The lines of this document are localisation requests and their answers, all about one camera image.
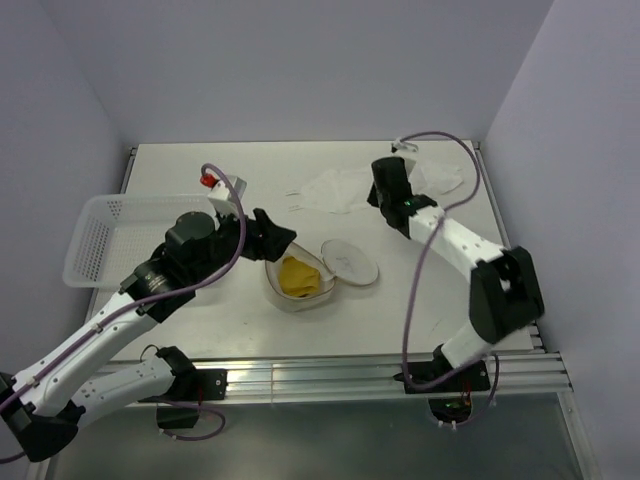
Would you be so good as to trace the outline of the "yellow bra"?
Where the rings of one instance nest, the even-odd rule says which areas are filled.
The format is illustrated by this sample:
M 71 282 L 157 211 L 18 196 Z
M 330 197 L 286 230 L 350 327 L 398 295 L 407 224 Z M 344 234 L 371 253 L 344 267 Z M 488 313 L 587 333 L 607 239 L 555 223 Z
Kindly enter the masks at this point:
M 285 295 L 304 298 L 320 291 L 321 276 L 318 269 L 289 256 L 282 261 L 278 283 Z

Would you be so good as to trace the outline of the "white bra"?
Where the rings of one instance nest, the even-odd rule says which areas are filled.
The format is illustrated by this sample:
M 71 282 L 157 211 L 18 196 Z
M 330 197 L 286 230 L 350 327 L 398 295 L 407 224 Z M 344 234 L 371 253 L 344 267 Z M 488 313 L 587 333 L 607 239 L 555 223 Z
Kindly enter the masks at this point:
M 408 180 L 412 191 L 428 196 L 447 194 L 464 182 L 461 168 L 431 160 L 409 161 Z M 312 209 L 330 214 L 349 214 L 369 206 L 373 185 L 370 167 L 330 169 L 300 187 L 285 193 L 291 199 L 290 211 Z

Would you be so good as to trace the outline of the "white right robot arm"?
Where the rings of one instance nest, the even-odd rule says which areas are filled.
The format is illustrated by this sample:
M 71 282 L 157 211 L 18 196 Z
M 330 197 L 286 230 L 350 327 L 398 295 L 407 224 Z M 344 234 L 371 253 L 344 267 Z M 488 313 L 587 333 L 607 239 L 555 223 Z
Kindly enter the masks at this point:
M 487 240 L 451 218 L 434 199 L 413 193 L 405 159 L 381 158 L 371 168 L 368 203 L 379 209 L 388 226 L 423 246 L 405 315 L 401 378 L 416 392 L 455 389 L 466 379 L 467 369 L 495 345 L 545 313 L 532 256 L 522 247 L 508 249 Z M 469 284 L 468 319 L 433 352 L 431 372 L 420 375 L 409 367 L 408 343 L 421 270 L 431 250 Z

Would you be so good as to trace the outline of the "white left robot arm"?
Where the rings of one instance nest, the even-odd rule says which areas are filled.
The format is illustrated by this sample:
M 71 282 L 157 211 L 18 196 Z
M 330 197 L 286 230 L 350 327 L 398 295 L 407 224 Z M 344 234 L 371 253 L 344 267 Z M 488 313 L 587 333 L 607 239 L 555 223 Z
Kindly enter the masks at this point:
M 195 397 L 199 375 L 177 347 L 96 378 L 116 353 L 167 320 L 241 257 L 274 262 L 295 240 L 262 209 L 181 215 L 163 243 L 137 266 L 103 309 L 55 351 L 14 375 L 1 376 L 1 418 L 32 462 L 64 449 L 79 430 L 109 413 L 151 400 L 177 405 Z

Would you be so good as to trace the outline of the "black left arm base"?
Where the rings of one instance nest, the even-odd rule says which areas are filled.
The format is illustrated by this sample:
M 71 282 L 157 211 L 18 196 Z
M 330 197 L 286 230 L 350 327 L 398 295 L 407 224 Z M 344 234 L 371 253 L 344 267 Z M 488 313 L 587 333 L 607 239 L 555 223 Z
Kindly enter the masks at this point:
M 195 403 L 201 407 L 208 401 L 221 401 L 226 397 L 227 371 L 225 369 L 196 369 L 183 379 L 177 379 L 163 399 Z M 164 404 L 156 409 L 156 424 L 161 429 L 192 429 L 203 413 L 187 407 Z

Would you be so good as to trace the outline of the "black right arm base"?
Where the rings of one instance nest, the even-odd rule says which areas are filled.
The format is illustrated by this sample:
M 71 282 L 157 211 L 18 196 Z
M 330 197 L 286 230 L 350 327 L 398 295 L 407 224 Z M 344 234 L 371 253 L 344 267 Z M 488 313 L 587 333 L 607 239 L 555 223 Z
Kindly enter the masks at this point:
M 478 361 L 464 370 L 451 374 L 452 368 L 444 361 L 409 362 L 407 381 L 400 371 L 393 380 L 403 385 L 406 394 L 420 393 L 473 393 L 491 389 L 486 364 Z

